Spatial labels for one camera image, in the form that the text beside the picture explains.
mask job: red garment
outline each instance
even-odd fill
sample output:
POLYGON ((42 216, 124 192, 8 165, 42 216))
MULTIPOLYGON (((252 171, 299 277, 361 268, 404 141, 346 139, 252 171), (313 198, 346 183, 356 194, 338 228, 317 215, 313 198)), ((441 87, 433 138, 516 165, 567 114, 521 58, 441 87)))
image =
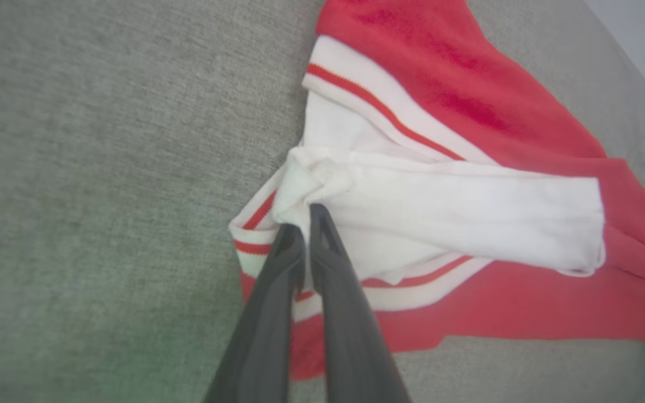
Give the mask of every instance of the red garment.
MULTIPOLYGON (((645 341, 645 189, 624 160, 607 158, 550 92, 484 38, 464 0, 329 0, 317 33, 373 59, 429 114, 502 166, 593 176, 601 186, 607 257, 595 275, 493 262, 435 304, 376 312, 393 352, 431 349, 447 335, 645 341)), ((335 80, 314 64, 308 74, 335 80)), ((336 85, 359 90, 353 82, 336 85)), ((242 277, 247 298, 254 279, 242 277)), ((293 328, 294 378, 321 375, 322 317, 293 328)))

